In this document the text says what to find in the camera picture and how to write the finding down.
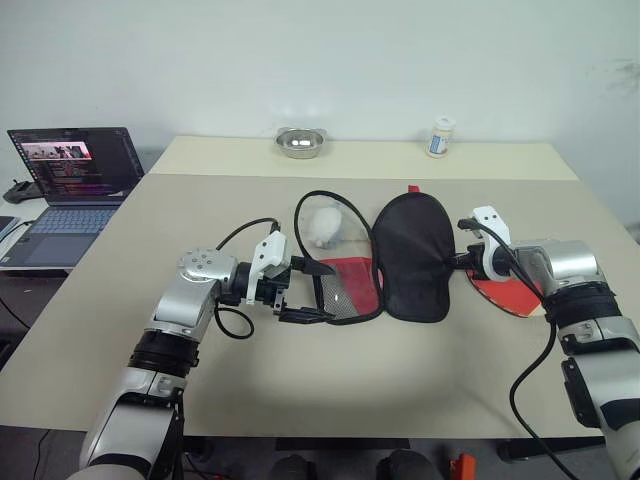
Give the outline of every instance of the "white bracket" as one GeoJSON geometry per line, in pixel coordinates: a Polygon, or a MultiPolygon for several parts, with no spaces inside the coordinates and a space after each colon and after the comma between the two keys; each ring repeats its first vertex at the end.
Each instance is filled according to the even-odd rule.
{"type": "MultiPolygon", "coordinates": [[[[491,206],[474,208],[471,216],[485,227],[490,228],[498,234],[498,236],[507,244],[511,244],[511,235],[509,227],[504,223],[495,208],[491,206]]],[[[482,268],[490,280],[495,282],[506,282],[510,276],[499,275],[493,268],[493,255],[500,244],[483,230],[474,230],[474,234],[478,238],[484,240],[484,253],[482,255],[482,268]]]]}
{"type": "Polygon", "coordinates": [[[284,272],[291,264],[291,245],[282,232],[273,232],[256,245],[253,261],[249,270],[247,284],[247,305],[253,305],[256,300],[258,280],[263,277],[273,278],[284,272]]]}

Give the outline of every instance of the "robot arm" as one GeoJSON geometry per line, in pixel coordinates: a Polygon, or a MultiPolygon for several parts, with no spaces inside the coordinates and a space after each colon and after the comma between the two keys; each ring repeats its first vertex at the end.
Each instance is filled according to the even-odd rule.
{"type": "MultiPolygon", "coordinates": [[[[475,209],[471,222],[458,225],[485,241],[469,246],[468,253],[454,259],[454,266],[471,268],[481,278],[508,280],[513,271],[509,255],[477,224],[511,243],[509,229],[492,207],[475,209]]],[[[633,323],[620,313],[584,243],[544,240],[510,248],[540,289],[547,320],[558,327],[568,356],[562,362],[565,388],[576,419],[602,431],[620,479],[640,479],[640,337],[633,323]]]]}
{"type": "Polygon", "coordinates": [[[198,364],[202,341],[218,303],[243,298],[274,308],[282,321],[311,323],[332,318],[313,309],[291,309],[284,292],[291,269],[327,275],[330,268],[292,257],[279,231],[260,242],[253,263],[211,248],[186,252],[172,283],[147,323],[127,367],[85,437],[80,472],[73,480],[181,478],[186,376],[198,364]]]}

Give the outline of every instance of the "bottle cap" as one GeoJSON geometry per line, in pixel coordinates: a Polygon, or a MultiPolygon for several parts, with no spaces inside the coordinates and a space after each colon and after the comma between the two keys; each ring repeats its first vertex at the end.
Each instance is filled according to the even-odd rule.
{"type": "Polygon", "coordinates": [[[440,130],[451,131],[456,127],[456,121],[451,117],[436,118],[436,127],[440,130]]]}

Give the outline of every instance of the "laptop keyboard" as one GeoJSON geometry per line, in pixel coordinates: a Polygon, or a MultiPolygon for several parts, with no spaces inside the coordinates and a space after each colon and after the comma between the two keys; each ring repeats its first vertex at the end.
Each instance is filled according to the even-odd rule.
{"type": "Polygon", "coordinates": [[[115,210],[50,210],[29,233],[100,233],[115,210]]]}

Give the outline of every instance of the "red object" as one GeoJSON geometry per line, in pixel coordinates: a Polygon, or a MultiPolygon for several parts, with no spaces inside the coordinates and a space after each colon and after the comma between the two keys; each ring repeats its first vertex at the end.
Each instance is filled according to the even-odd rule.
{"type": "Polygon", "coordinates": [[[511,315],[527,318],[540,305],[538,297],[519,280],[513,278],[506,282],[475,280],[471,270],[467,270],[467,277],[487,300],[511,315]]]}
{"type": "Polygon", "coordinates": [[[451,480],[475,480],[476,459],[468,453],[461,453],[458,460],[449,462],[451,480]]]}
{"type": "Polygon", "coordinates": [[[358,315],[378,308],[378,294],[371,276],[371,259],[366,257],[327,258],[320,260],[333,267],[358,315]]]}

